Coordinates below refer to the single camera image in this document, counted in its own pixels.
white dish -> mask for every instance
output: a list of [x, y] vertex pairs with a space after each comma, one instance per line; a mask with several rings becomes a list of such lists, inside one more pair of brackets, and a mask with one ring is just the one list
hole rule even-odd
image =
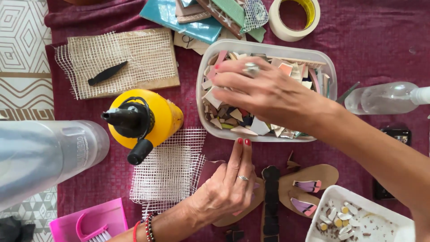
[[305, 242], [340, 242], [339, 238], [332, 238], [330, 232], [322, 233], [317, 230], [316, 225], [320, 223], [320, 215], [326, 214], [329, 200], [332, 199], [334, 207], [338, 209], [344, 202], [361, 208], [353, 218], [360, 222], [361, 226], [353, 228], [354, 236], [358, 242], [414, 242], [414, 221], [396, 212], [384, 208], [364, 197], [355, 194], [341, 186], [329, 186], [321, 197], [321, 202], [315, 211], [312, 224], [307, 232]]
[[[230, 130], [221, 130], [215, 127], [211, 122], [205, 119], [205, 107], [202, 101], [202, 81], [203, 81], [203, 72], [207, 67], [207, 63], [209, 58], [211, 58], [214, 54], [220, 52], [221, 50], [229, 50], [234, 51], [239, 54], [247, 53], [250, 55], [251, 53], [263, 53], [267, 56], [278, 56], [278, 57], [286, 57], [286, 58], [294, 58], [294, 59], [303, 59], [310, 61], [318, 61], [325, 62], [326, 65], [323, 65], [321, 68], [322, 73], [328, 74], [331, 78], [330, 82], [330, 91], [329, 96], [330, 99], [336, 100], [338, 93], [338, 84], [336, 78], [336, 71], [331, 59], [324, 53], [316, 50], [304, 50], [297, 48], [289, 48], [283, 46], [275, 46], [269, 44], [262, 43], [253, 43], [253, 42], [245, 42], [239, 40], [230, 40], [224, 39], [219, 40], [213, 43], [206, 50], [203, 55], [202, 61], [199, 67], [199, 74], [197, 75], [197, 84], [196, 84], [196, 100], [197, 100], [197, 109], [199, 112], [200, 121], [203, 124], [203, 127], [215, 137], [235, 140], [238, 137], [243, 137], [246, 135], [238, 135], [236, 133], [230, 132]], [[264, 135], [264, 136], [249, 136], [248, 137], [253, 142], [309, 142], [316, 140], [314, 137], [299, 137], [297, 139], [286, 139], [286, 138], [276, 138], [274, 135]]]

tape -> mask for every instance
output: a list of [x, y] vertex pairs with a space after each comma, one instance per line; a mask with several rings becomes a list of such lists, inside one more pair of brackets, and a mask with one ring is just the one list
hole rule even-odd
[[292, 30], [282, 22], [279, 8], [280, 4], [287, 0], [274, 0], [269, 9], [269, 25], [272, 32], [281, 40], [294, 42], [303, 39], [318, 25], [321, 10], [317, 0], [292, 0], [298, 2], [305, 10], [307, 23], [303, 30]]

phone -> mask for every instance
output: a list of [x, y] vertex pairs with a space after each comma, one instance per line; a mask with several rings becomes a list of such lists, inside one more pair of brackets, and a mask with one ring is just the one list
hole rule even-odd
[[[410, 130], [384, 128], [381, 129], [381, 131], [393, 137], [394, 139], [411, 146], [412, 132]], [[381, 184], [379, 184], [375, 178], [373, 178], [373, 196], [377, 200], [396, 199]]]

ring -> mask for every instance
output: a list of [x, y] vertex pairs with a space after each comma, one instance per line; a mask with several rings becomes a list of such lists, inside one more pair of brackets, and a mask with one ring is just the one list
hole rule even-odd
[[249, 181], [249, 179], [248, 178], [246, 178], [245, 176], [237, 176], [238, 178], [240, 178], [241, 180], [243, 180], [243, 181]]
[[260, 67], [253, 63], [253, 62], [248, 62], [245, 64], [245, 69], [243, 69], [242, 71], [245, 73], [245, 75], [251, 77], [251, 78], [255, 78], [258, 73], [260, 72]]

spray bottle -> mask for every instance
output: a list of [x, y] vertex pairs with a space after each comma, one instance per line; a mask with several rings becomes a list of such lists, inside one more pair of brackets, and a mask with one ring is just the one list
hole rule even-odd
[[119, 95], [101, 117], [109, 124], [112, 136], [132, 149], [127, 160], [139, 165], [153, 147], [174, 134], [184, 122], [182, 111], [157, 93], [134, 89]]

